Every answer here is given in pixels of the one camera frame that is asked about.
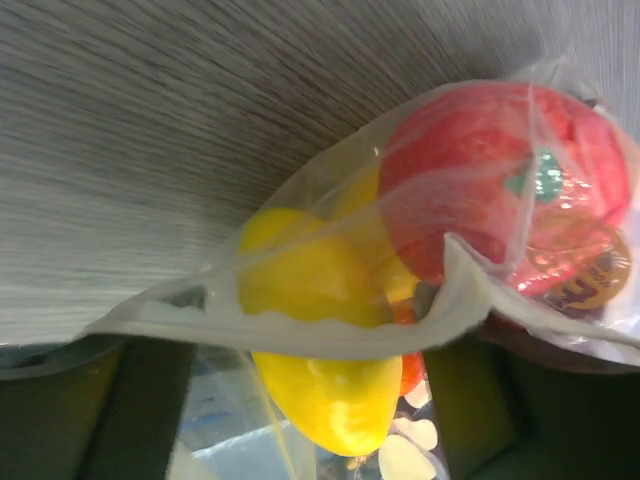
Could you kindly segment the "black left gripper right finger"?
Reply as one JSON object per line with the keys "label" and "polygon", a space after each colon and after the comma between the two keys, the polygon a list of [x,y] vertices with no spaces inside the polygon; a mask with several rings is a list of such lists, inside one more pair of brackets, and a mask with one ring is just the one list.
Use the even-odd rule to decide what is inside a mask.
{"label": "black left gripper right finger", "polygon": [[636,479],[639,370],[513,332],[425,352],[453,479]]}

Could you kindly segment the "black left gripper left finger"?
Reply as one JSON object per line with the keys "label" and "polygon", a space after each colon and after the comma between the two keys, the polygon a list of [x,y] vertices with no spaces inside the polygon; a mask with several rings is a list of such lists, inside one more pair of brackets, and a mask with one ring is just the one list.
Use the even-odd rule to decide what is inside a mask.
{"label": "black left gripper left finger", "polygon": [[2,346],[2,478],[164,478],[194,354],[113,335]]}

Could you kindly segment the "clear zip top bag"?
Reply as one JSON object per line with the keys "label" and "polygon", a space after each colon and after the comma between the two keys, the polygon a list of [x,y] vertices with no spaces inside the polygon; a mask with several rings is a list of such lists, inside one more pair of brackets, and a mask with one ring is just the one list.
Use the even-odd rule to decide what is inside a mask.
{"label": "clear zip top bag", "polygon": [[[444,237],[444,275],[425,282],[396,255],[379,205],[381,162],[396,127],[443,92],[481,82],[523,82],[566,93],[609,120],[621,142],[631,203],[604,249],[550,290],[527,296],[461,237]],[[238,274],[249,260],[238,252],[257,213],[294,208],[326,221],[351,245],[382,289],[389,324],[330,326],[347,341],[304,340],[294,320],[246,315]],[[553,347],[639,370],[639,146],[608,111],[598,91],[563,60],[537,63],[507,79],[447,84],[382,115],[309,160],[219,247],[201,270],[152,287],[86,328],[191,343],[197,369],[168,475],[172,479],[453,479],[440,447],[424,354],[469,334],[502,345],[519,332]],[[253,352],[325,356],[334,360],[402,360],[399,396],[381,445],[361,456],[334,454],[305,436],[271,399]]]}

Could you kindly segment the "yellow fake mango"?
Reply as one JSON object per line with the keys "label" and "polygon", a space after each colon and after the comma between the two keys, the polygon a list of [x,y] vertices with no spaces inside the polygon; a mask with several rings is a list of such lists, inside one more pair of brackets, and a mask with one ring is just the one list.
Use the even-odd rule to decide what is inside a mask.
{"label": "yellow fake mango", "polygon": [[[246,315],[295,321],[304,340],[343,344],[343,332],[389,324],[382,289],[354,248],[326,221],[294,208],[255,214],[238,246],[249,265],[238,274]],[[334,360],[255,351],[255,366],[271,399],[311,441],[341,456],[372,453],[384,440],[399,396],[402,360]]]}

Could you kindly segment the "red fake tomato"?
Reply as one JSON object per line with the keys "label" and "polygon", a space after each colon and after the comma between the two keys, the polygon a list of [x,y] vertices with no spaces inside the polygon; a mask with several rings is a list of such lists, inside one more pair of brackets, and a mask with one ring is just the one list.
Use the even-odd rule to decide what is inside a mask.
{"label": "red fake tomato", "polygon": [[451,88],[391,135],[380,213],[396,255],[444,275],[454,233],[527,296],[569,279],[624,219],[631,181],[613,124],[569,94],[523,82]]}

